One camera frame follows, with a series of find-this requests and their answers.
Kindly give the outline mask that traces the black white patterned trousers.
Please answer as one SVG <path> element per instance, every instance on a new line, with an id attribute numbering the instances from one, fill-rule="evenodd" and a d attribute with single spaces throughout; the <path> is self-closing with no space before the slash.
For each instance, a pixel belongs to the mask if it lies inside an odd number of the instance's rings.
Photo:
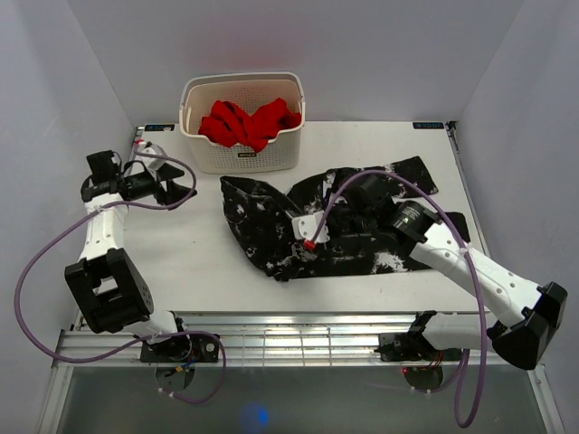
<path id="1" fill-rule="evenodd" d="M 336 203 L 334 195 L 352 175 L 365 170 L 387 173 L 379 182 L 394 202 L 418 201 L 439 189 L 419 156 L 367 168 L 339 167 L 305 178 L 283 193 L 271 184 L 247 177 L 223 176 L 223 215 L 233 237 L 250 263 L 266 276 L 287 282 L 294 278 L 326 278 L 391 274 L 424 270 L 425 265 L 406 257 L 396 243 L 383 234 L 331 238 L 306 250 L 297 241 L 291 219 L 322 211 L 322 221 Z M 459 234 L 470 241 L 465 216 L 447 212 Z"/>

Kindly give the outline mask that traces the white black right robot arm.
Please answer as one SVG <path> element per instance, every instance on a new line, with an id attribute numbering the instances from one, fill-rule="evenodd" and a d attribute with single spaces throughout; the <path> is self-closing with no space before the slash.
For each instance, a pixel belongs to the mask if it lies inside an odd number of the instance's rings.
<path id="1" fill-rule="evenodd" d="M 541 286 L 522 278 L 468 246 L 438 205 L 394 202 L 378 185 L 386 176 L 381 170 L 362 171 L 347 178 L 334 196 L 344 198 L 356 215 L 369 212 L 372 227 L 393 240 L 407 258 L 470 293 L 479 312 L 467 316 L 424 311 L 380 353 L 429 359 L 448 349 L 492 350 L 519 369 L 534 369 L 561 325 L 566 290 L 555 282 Z"/>

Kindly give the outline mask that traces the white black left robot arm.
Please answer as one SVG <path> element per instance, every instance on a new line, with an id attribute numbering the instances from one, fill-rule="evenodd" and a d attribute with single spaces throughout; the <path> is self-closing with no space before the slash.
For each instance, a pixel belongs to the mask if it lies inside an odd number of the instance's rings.
<path id="1" fill-rule="evenodd" d="M 81 186 L 88 216 L 78 261 L 64 270 L 65 281 L 90 330 L 131 333 L 146 340 L 154 355 L 180 362 L 193 351 L 183 322 L 154 308 L 151 291 L 124 248 L 128 208 L 151 196 L 175 209 L 196 194 L 177 183 L 184 168 L 157 145 L 143 143 L 136 159 L 122 163 L 113 151 L 88 156 L 90 175 Z"/>

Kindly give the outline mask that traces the red crumpled garment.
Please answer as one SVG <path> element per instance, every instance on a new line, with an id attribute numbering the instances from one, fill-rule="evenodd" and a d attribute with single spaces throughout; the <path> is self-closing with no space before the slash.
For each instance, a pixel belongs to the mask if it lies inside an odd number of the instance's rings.
<path id="1" fill-rule="evenodd" d="M 220 146 L 243 145 L 260 153 L 282 130 L 298 127 L 301 121 L 302 115 L 289 110 L 285 99 L 277 98 L 252 115 L 231 101 L 218 100 L 202 117 L 198 134 Z"/>

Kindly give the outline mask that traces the cream perforated plastic basket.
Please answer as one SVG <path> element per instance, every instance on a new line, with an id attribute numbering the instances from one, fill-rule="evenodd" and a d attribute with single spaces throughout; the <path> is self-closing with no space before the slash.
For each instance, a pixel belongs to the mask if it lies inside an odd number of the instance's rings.
<path id="1" fill-rule="evenodd" d="M 230 101 L 252 114 L 277 98 L 284 99 L 289 110 L 306 114 L 303 87 L 299 77 L 292 72 L 231 73 L 188 81 L 180 99 L 179 127 L 198 168 L 208 174 L 232 175 L 295 167 L 299 161 L 304 120 L 294 128 L 281 130 L 260 152 L 241 144 L 221 146 L 197 133 L 202 118 L 210 114 L 212 105 L 218 100 Z"/>

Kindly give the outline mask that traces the aluminium rail frame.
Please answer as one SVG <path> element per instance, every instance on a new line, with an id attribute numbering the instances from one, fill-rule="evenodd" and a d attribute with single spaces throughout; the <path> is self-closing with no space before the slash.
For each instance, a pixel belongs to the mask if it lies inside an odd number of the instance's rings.
<path id="1" fill-rule="evenodd" d="M 406 332 L 410 315 L 186 315 L 185 329 L 218 334 L 223 342 L 227 367 L 355 367 L 414 364 L 382 362 L 374 349 L 379 335 L 390 340 Z M 63 332 L 59 355 L 90 358 L 107 353 L 132 340 L 132 335 L 93 334 L 87 325 Z M 95 366 L 145 366 L 139 361 L 141 344 L 92 362 Z M 171 366 L 150 362 L 148 366 Z"/>

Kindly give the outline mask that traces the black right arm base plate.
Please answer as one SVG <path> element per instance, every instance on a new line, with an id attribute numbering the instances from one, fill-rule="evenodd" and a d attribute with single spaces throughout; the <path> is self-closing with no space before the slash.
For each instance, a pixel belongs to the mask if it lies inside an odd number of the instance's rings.
<path id="1" fill-rule="evenodd" d="M 380 334 L 374 352 L 383 362 L 455 362 L 462 357 L 461 349 L 437 350 L 424 337 L 408 333 Z"/>

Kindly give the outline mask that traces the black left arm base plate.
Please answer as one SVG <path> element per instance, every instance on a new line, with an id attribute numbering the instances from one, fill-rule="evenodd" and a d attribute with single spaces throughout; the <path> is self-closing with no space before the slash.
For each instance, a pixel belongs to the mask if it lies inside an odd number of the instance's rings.
<path id="1" fill-rule="evenodd" d="M 216 363 L 219 344 L 213 335 L 192 334 L 168 338 L 160 343 L 143 343 L 142 363 Z"/>

